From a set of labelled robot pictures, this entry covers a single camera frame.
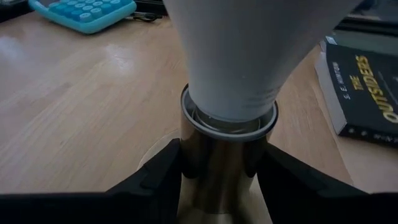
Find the metal cylinder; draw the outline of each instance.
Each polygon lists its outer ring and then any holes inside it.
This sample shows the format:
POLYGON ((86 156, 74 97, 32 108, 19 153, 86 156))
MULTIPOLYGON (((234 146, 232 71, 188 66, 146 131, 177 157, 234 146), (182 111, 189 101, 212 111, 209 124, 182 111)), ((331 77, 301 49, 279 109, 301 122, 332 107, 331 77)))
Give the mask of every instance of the metal cylinder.
POLYGON ((277 105, 246 123, 206 116, 182 92, 183 184, 179 223, 252 223, 239 207, 277 121, 277 105))

